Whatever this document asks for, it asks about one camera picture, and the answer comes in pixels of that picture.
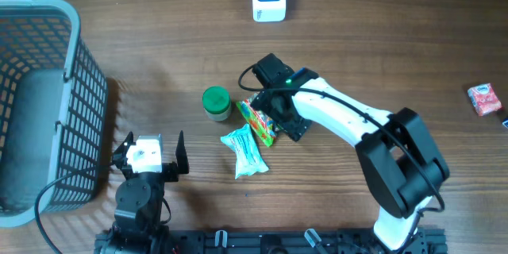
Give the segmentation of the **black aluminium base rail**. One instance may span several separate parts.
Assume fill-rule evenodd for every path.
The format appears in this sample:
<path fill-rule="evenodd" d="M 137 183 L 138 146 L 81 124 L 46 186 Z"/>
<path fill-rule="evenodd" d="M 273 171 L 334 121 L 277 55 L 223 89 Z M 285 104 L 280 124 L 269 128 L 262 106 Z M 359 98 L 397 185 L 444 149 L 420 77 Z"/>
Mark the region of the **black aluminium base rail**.
<path fill-rule="evenodd" d="M 318 231 L 320 241 L 299 232 L 171 231 L 160 239 L 99 234 L 95 253 L 389 253 L 370 229 Z"/>

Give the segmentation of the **grey plastic mesh basket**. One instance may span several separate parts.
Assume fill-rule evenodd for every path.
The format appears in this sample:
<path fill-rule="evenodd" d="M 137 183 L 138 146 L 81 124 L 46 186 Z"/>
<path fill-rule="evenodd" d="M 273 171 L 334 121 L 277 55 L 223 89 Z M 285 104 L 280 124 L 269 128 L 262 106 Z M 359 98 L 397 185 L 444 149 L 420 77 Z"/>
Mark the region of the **grey plastic mesh basket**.
<path fill-rule="evenodd" d="M 1 225 L 94 196 L 108 85 L 63 0 L 1 1 Z"/>

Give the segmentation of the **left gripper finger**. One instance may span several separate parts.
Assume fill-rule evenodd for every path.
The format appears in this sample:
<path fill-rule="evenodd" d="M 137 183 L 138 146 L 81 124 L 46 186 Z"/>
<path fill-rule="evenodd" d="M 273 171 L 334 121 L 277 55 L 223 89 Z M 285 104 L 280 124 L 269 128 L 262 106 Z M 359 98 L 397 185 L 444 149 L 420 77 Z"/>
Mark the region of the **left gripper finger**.
<path fill-rule="evenodd" d="M 183 174 L 183 175 L 188 174 L 190 171 L 190 168 L 189 168 L 189 161 L 188 161 L 188 157 L 187 157 L 187 150 L 185 148 L 185 143 L 184 143 L 184 134 L 183 134 L 182 130 L 179 132 L 179 138 L 178 138 L 177 147 L 175 150 L 175 158 L 176 158 L 176 162 L 178 165 L 179 174 Z"/>
<path fill-rule="evenodd" d="M 132 166 L 128 163 L 127 152 L 131 145 L 134 145 L 133 133 L 129 132 L 124 141 L 113 152 L 111 163 L 121 171 L 126 179 L 133 176 Z"/>

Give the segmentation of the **mint wet wipes pack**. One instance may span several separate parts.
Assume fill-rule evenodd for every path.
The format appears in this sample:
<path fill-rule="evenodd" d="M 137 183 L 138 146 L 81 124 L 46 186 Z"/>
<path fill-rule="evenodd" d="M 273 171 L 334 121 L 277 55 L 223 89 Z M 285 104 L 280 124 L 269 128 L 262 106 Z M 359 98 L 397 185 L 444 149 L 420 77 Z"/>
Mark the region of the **mint wet wipes pack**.
<path fill-rule="evenodd" d="M 235 179 L 269 171 L 260 155 L 249 124 L 221 137 L 221 142 L 236 154 Z"/>

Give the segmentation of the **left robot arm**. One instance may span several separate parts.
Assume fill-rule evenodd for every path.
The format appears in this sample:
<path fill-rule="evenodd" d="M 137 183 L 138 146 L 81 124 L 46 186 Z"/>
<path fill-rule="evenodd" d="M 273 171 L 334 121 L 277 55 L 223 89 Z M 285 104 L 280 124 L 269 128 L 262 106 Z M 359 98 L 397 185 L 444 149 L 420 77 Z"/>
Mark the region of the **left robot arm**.
<path fill-rule="evenodd" d="M 95 237 L 95 253 L 178 253 L 170 238 L 169 220 L 161 218 L 169 205 L 164 185 L 189 173 L 183 133 L 179 134 L 175 162 L 162 161 L 162 136 L 129 133 L 114 151 L 111 163 L 125 181 L 117 188 L 114 223 L 108 232 Z"/>

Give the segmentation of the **green lid plastic jar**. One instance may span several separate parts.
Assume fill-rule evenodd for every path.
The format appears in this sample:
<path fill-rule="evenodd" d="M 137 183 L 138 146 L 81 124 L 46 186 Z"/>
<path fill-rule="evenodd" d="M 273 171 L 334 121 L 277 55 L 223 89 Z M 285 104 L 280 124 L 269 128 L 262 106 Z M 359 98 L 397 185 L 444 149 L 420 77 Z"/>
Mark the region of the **green lid plastic jar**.
<path fill-rule="evenodd" d="M 224 87 L 207 88 L 202 95 L 202 104 L 207 117 L 213 121 L 224 121 L 232 112 L 231 98 Z"/>

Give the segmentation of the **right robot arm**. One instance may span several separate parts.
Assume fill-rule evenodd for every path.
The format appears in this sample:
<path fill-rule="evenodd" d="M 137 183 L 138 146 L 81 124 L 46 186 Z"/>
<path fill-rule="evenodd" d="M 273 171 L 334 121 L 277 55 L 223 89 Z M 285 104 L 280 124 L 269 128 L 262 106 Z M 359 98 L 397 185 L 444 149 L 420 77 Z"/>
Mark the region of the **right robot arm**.
<path fill-rule="evenodd" d="M 439 190 L 450 170 L 415 111 L 404 107 L 392 113 L 365 105 L 335 90 L 317 72 L 295 71 L 273 53 L 249 70 L 261 85 L 250 106 L 293 141 L 316 122 L 354 147 L 379 204 L 373 232 L 385 249 L 404 252 L 424 214 L 445 210 Z"/>

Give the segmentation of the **green Haribo candy bag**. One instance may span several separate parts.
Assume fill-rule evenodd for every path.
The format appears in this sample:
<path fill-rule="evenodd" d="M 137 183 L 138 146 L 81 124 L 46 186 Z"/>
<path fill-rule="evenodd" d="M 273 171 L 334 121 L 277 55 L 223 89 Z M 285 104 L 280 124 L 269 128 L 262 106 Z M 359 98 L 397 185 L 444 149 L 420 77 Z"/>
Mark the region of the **green Haribo candy bag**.
<path fill-rule="evenodd" d="M 279 127 L 275 124 L 275 121 L 272 118 L 266 115 L 266 113 L 254 110 L 251 107 L 251 103 L 257 95 L 257 93 L 254 93 L 249 97 L 236 102 L 236 106 L 243 118 L 251 126 L 254 133 L 267 147 L 271 147 L 278 135 Z"/>

